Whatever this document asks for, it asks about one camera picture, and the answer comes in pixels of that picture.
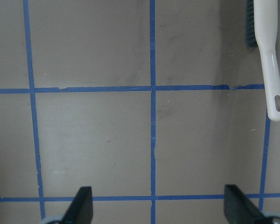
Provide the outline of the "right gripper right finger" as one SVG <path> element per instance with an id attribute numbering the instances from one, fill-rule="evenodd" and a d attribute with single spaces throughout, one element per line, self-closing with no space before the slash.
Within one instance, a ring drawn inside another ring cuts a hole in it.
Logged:
<path id="1" fill-rule="evenodd" d="M 224 216 L 229 224 L 271 224 L 247 196 L 234 184 L 224 187 Z"/>

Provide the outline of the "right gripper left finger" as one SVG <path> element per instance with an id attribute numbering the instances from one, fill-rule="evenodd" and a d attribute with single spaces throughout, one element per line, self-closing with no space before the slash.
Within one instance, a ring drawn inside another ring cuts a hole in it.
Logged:
<path id="1" fill-rule="evenodd" d="M 90 224 L 93 219 L 91 187 L 81 187 L 61 219 L 62 224 Z"/>

